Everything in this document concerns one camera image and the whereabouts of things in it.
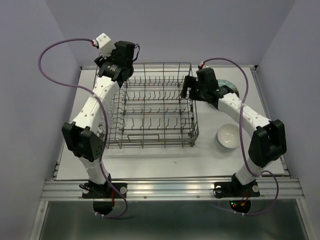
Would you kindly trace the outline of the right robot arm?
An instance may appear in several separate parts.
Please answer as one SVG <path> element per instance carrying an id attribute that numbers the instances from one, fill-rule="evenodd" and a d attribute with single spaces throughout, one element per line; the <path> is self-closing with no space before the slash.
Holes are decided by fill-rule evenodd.
<path id="1" fill-rule="evenodd" d="M 215 190 L 217 198 L 236 197 L 251 190 L 263 170 L 287 152 L 284 123 L 261 116 L 247 106 L 231 87 L 219 84 L 212 68 L 199 69 L 196 76 L 185 76 L 180 96 L 212 105 L 237 122 L 239 130 L 246 131 L 251 138 L 244 165 L 231 181 L 221 183 Z"/>

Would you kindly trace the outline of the teal floral plate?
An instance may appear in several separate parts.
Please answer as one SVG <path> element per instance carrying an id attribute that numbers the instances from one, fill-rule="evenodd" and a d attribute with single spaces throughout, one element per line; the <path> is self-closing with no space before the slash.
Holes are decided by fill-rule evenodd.
<path id="1" fill-rule="evenodd" d="M 218 83 L 219 87 L 221 87 L 221 86 L 229 87 L 230 89 L 233 90 L 233 92 L 237 95 L 238 98 L 240 97 L 240 93 L 239 93 L 238 88 L 232 82 L 225 80 L 225 79 L 218 79 L 217 83 Z"/>

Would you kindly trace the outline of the grey wire dish rack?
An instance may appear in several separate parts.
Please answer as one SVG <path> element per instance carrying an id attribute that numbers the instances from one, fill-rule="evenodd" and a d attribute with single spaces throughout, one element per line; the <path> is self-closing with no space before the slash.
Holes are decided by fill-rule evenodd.
<path id="1" fill-rule="evenodd" d="M 181 98 L 187 62 L 138 63 L 115 94 L 106 148 L 192 147 L 199 136 L 196 103 Z"/>

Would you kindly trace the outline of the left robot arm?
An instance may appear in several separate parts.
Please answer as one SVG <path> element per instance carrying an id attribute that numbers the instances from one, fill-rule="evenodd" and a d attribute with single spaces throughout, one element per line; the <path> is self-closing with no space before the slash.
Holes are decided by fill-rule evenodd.
<path id="1" fill-rule="evenodd" d="M 101 53 L 94 62 L 99 68 L 90 95 L 79 114 L 62 126 L 62 134 L 68 150 L 83 164 L 88 182 L 80 185 L 85 193 L 106 197 L 111 193 L 111 175 L 105 169 L 102 156 L 107 136 L 100 136 L 100 123 L 108 127 L 107 106 L 123 83 L 134 73 L 133 63 L 140 46 L 128 41 L 117 41 Z"/>

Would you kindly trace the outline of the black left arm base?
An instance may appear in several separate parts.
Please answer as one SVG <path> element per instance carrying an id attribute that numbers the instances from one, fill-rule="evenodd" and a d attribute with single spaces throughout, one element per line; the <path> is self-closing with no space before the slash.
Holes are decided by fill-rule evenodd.
<path id="1" fill-rule="evenodd" d="M 92 209 L 95 215 L 107 219 L 117 219 L 122 217 L 128 210 L 126 182 L 112 182 L 112 186 L 106 182 L 105 184 L 96 184 L 88 181 L 79 184 L 82 190 L 82 198 L 94 200 Z M 124 200 L 124 210 L 115 215 L 116 199 Z"/>

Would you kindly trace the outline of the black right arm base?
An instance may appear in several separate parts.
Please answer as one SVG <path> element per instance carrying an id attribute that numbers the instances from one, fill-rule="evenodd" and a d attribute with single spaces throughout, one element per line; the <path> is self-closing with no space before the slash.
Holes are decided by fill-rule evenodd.
<path id="1" fill-rule="evenodd" d="M 251 180 L 248 184 L 242 185 L 233 174 L 231 181 L 220 181 L 214 183 L 213 196 L 217 199 L 231 198 L 229 206 L 231 210 L 239 214 L 247 214 L 251 209 L 250 198 L 261 196 L 257 181 Z"/>

